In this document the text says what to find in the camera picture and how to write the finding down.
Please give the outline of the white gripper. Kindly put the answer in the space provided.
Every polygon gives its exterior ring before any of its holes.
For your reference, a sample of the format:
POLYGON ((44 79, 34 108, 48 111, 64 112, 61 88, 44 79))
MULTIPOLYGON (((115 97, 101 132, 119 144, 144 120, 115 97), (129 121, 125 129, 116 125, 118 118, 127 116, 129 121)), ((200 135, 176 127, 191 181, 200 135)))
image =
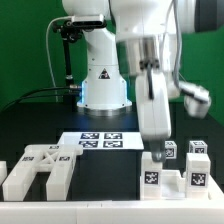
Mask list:
POLYGON ((154 162, 166 161, 165 139, 171 136, 171 120, 165 77, 152 75, 149 88, 147 74, 136 78, 135 94, 139 131, 143 140, 149 141, 154 162))

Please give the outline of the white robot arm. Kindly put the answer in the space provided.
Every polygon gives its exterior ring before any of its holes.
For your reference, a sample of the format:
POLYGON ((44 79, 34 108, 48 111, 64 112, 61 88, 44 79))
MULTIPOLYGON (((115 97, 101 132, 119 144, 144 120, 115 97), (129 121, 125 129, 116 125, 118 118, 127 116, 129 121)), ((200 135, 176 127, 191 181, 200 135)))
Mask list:
POLYGON ((182 36, 224 26, 224 0, 62 0, 75 27, 116 27, 120 72, 135 79, 139 131, 155 162, 171 135, 169 100, 184 96, 189 115, 206 116, 209 91, 179 79, 182 36))

